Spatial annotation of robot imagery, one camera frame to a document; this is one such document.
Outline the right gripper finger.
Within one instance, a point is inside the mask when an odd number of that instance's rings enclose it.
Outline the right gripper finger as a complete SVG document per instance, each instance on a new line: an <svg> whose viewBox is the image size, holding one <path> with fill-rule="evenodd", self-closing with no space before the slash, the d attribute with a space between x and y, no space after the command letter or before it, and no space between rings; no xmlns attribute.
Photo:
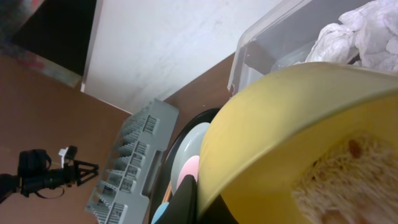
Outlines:
<svg viewBox="0 0 398 224"><path fill-rule="evenodd" d="M194 176L186 175L155 224L238 224L220 195L202 215L198 214L197 205L197 182Z"/></svg>

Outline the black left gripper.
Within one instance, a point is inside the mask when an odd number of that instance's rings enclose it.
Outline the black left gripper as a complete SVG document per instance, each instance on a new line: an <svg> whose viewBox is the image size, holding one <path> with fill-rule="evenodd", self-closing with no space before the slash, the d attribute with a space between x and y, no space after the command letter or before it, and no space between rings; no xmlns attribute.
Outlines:
<svg viewBox="0 0 398 224"><path fill-rule="evenodd" d="M17 175L21 180L23 196L36 194L40 198L49 199L39 194L39 191L54 190L63 185L70 187L74 182L81 186L97 177L99 171L98 164L78 160L73 161L73 166L60 169L50 169L51 165L52 160L44 149L32 149L19 154Z"/></svg>

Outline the yellow bowl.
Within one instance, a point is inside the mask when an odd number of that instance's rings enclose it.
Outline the yellow bowl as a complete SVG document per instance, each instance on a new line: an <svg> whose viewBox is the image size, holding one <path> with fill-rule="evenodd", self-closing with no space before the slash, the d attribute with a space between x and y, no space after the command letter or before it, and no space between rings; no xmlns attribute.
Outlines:
<svg viewBox="0 0 398 224"><path fill-rule="evenodd" d="M397 145L397 75L312 62L269 73L230 99L203 140L198 218L221 197L239 223L306 223L293 182L356 131Z"/></svg>

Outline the wooden chopstick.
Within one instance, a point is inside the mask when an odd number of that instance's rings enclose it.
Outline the wooden chopstick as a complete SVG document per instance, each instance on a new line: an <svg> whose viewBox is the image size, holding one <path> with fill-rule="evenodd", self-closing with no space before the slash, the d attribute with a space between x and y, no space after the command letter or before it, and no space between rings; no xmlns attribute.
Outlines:
<svg viewBox="0 0 398 224"><path fill-rule="evenodd" d="M162 199L162 203L168 202L171 194L172 194L172 183L169 182L167 189L165 191L164 197Z"/></svg>

